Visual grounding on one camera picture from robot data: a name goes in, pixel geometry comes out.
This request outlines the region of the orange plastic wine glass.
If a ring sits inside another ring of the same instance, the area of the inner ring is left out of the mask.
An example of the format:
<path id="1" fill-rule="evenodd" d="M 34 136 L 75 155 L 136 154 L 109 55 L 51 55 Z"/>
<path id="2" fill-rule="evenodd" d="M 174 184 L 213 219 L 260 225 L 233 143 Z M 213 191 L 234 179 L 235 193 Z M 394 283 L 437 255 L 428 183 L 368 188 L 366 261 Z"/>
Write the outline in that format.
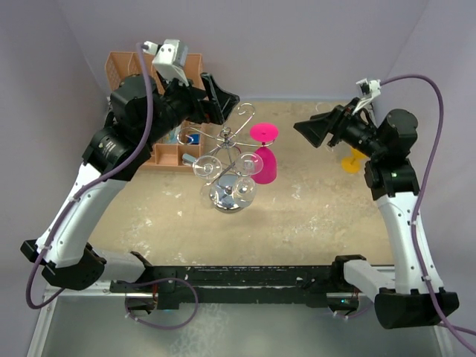
<path id="1" fill-rule="evenodd" d="M 350 149 L 350 156 L 341 159 L 341 167 L 346 173 L 356 174 L 361 169 L 361 163 L 367 156 L 357 149 Z"/>

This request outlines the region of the pink plastic wine glass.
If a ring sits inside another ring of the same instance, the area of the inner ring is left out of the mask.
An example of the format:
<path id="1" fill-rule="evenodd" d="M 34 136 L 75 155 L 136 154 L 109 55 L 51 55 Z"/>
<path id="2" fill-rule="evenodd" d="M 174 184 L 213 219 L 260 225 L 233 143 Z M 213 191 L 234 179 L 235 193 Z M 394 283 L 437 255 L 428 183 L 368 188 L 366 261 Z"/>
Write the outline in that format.
<path id="1" fill-rule="evenodd" d="M 252 176 L 258 184 L 271 184 L 277 178 L 277 159 L 266 144 L 273 144 L 278 135 L 279 130 L 272 123 L 257 123 L 250 129 L 251 138 L 261 143 L 255 153 L 263 160 L 263 168 Z"/>

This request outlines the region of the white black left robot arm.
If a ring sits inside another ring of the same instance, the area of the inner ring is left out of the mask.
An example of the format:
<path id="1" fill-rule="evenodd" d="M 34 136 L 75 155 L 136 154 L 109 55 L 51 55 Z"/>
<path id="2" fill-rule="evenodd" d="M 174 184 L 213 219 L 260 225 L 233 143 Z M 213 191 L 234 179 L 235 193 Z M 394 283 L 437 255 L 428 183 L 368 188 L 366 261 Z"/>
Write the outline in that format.
<path id="1" fill-rule="evenodd" d="M 119 280 L 137 292 L 150 288 L 153 274 L 139 253 L 101 251 L 89 237 L 112 200 L 151 159 L 156 142 L 185 120 L 221 125 L 228 119 L 239 96 L 221 89 L 211 74 L 201 80 L 202 89 L 173 80 L 160 94 L 151 76 L 136 74 L 111 93 L 105 125 L 86 147 L 61 211 L 40 238 L 21 247 L 43 267 L 50 285 L 79 291 L 98 280 Z"/>

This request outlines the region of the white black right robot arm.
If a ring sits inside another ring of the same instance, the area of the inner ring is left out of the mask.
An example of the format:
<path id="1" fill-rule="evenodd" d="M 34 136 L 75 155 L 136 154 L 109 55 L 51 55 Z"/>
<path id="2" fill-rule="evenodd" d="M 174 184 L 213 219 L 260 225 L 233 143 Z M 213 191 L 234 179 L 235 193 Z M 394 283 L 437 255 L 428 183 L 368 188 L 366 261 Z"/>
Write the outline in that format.
<path id="1" fill-rule="evenodd" d="M 363 292 L 385 329 L 438 325 L 460 304 L 437 273 L 417 207 L 423 189 L 408 159 L 417 140 L 417 118 L 405 109 L 393 109 L 376 126 L 362 119 L 355 107 L 336 106 L 294 128 L 314 147 L 329 135 L 329 147 L 344 142 L 367 157 L 364 178 L 387 229 L 394 277 L 386 277 L 362 256 L 337 256 L 331 283 L 339 291 L 354 286 Z"/>

